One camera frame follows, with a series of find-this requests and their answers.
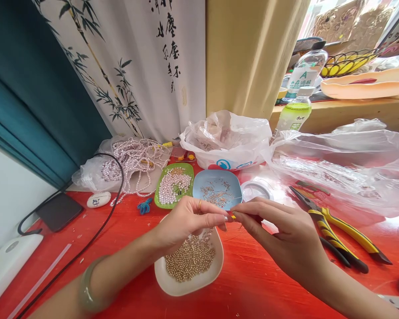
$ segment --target green tray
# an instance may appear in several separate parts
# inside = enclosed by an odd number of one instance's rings
[[[174,169],[176,167],[184,168],[185,169],[185,174],[189,175],[191,177],[191,183],[189,184],[188,190],[185,193],[177,195],[176,199],[179,200],[185,195],[192,196],[192,188],[193,188],[193,185],[194,185],[194,168],[192,167],[192,165],[188,164],[188,163],[170,164],[170,165],[166,166],[163,169],[163,172],[161,173],[160,179],[158,180],[158,184],[156,186],[154,202],[155,202],[155,205],[157,205],[159,208],[173,209],[174,206],[176,206],[176,204],[177,204],[177,202],[175,202],[173,204],[161,204],[160,203],[160,196],[159,196],[161,180],[163,179],[164,175],[167,174],[168,171],[170,171],[170,170],[172,170],[172,169]]]

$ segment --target green beverage bottle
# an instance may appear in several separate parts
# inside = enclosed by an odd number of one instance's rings
[[[300,130],[312,112],[312,103],[309,97],[313,94],[314,90],[314,86],[301,87],[297,93],[297,97],[284,107],[274,130],[272,141],[279,135],[279,131],[290,129]]]

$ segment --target wooden shelf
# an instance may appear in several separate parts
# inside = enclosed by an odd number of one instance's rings
[[[283,106],[275,106],[270,127],[275,129]],[[312,103],[312,114],[304,123],[304,133],[331,132],[338,126],[352,123],[356,118],[378,118],[387,129],[399,132],[399,96],[374,100],[339,100]]]

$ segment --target pliers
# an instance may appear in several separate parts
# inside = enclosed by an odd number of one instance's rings
[[[294,187],[290,186],[289,188],[297,196],[297,198],[305,206],[307,206],[308,213],[316,222],[322,234],[324,235],[325,238],[320,237],[322,245],[329,248],[333,252],[333,254],[340,260],[340,262],[346,267],[351,268],[351,266],[354,266],[361,273],[368,273],[369,271],[368,266],[358,257],[356,257],[355,254],[353,254],[349,250],[349,248],[347,248],[340,241],[340,239],[331,229],[329,222],[336,225],[338,228],[341,228],[353,239],[355,239],[375,261],[386,265],[392,265],[392,262],[381,252],[381,250],[379,250],[377,246],[375,246],[372,241],[369,240],[368,237],[366,237],[356,228],[342,221],[341,219],[332,216],[329,213],[328,208],[319,207],[309,198],[302,195]]]

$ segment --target white wall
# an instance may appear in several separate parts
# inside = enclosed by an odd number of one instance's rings
[[[18,236],[22,218],[56,191],[54,187],[0,151],[0,248]],[[28,219],[26,230],[36,219]]]

